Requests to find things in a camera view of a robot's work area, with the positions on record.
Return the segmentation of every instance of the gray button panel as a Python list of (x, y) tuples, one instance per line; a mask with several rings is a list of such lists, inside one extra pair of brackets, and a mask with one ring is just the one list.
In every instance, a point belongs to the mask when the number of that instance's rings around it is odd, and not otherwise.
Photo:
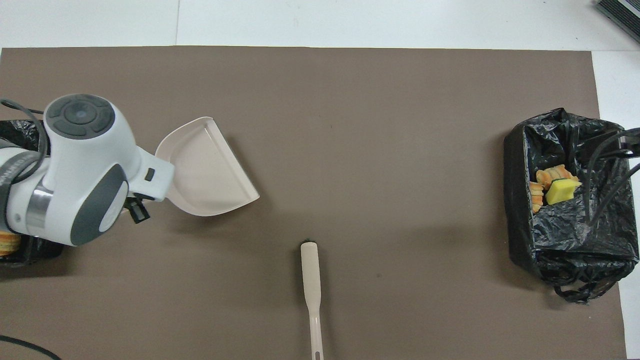
[(54, 132), (78, 140), (104, 134), (115, 121), (110, 103), (89, 94), (61, 97), (49, 105), (45, 115), (45, 121)]

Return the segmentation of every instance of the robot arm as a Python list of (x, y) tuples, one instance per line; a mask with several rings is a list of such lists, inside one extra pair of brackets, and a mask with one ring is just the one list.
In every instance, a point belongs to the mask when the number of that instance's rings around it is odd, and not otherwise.
[[(4, 199), (0, 195), (9, 230), (80, 245), (106, 232), (127, 198), (164, 199), (173, 165), (137, 147), (126, 119), (109, 101), (86, 94), (61, 97), (46, 107), (44, 126), (51, 157), (10, 185)], [(0, 148), (0, 164), (11, 168), (16, 156), (26, 162), (36, 155)]]

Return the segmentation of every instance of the white brush handle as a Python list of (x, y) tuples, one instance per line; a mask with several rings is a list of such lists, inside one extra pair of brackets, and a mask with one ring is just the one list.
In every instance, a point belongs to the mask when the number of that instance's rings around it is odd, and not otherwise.
[(302, 281), (305, 288), (305, 300), (309, 309), (309, 328), (311, 330), (311, 359), (324, 360), (322, 350), (322, 332), (320, 329), (320, 264), (316, 243), (306, 242), (300, 246), (302, 257)]

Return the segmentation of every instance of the yellow sponge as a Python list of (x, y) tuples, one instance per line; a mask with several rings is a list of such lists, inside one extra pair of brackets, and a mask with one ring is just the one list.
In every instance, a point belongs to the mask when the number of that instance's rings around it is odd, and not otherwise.
[(557, 202), (573, 199), (573, 192), (580, 185), (582, 185), (580, 181), (572, 179), (555, 180), (547, 192), (547, 204), (553, 205)]

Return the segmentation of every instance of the black garbage bag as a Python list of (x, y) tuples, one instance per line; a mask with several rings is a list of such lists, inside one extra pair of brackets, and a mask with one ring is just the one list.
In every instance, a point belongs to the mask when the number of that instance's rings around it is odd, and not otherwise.
[[(27, 150), (38, 150), (38, 130), (30, 120), (0, 121), (0, 139)], [(20, 237), (18, 251), (0, 256), (0, 265), (19, 267), (41, 259), (51, 259), (62, 253), (64, 245), (29, 235)]]
[[(623, 128), (559, 108), (519, 123), (504, 139), (504, 205), (509, 229), (509, 257), (516, 265), (551, 285), (568, 302), (586, 303), (602, 296), (638, 262), (636, 216), (631, 184), (622, 177), (628, 160), (598, 160), (591, 172), (588, 204), (583, 201), (588, 164), (577, 154), (586, 140)], [(536, 171), (564, 164), (582, 182), (574, 199), (531, 209), (529, 181)], [(626, 183), (592, 226), (585, 205), (593, 209), (614, 183)], [(562, 286), (580, 284), (577, 290)]]

